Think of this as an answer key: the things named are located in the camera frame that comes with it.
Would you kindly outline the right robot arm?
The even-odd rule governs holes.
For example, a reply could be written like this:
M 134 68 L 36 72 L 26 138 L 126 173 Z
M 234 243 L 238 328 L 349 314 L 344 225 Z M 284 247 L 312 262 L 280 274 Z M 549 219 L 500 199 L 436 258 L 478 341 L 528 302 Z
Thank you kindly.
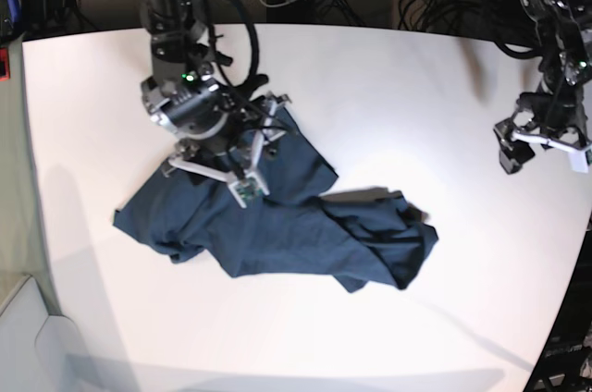
M 243 83 L 224 77 L 233 60 L 217 49 L 207 0 L 145 0 L 142 25 L 151 36 L 152 74 L 141 84 L 142 105 L 157 126 L 177 140 L 162 171 L 183 170 L 230 186 L 260 186 L 259 164 L 276 153 L 288 132 L 278 112 L 288 101 L 261 94 L 268 78 L 258 71 L 259 42 L 247 23 L 251 63 Z

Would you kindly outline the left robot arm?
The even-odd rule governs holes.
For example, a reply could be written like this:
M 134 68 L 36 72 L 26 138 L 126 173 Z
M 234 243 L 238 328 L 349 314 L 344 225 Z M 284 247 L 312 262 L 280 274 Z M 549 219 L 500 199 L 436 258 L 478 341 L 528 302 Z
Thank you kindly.
M 541 80 L 521 93 L 512 114 L 494 128 L 499 163 L 513 175 L 535 156 L 534 146 L 567 153 L 571 169 L 591 167 L 584 87 L 591 81 L 591 0 L 521 0 L 534 22 Z

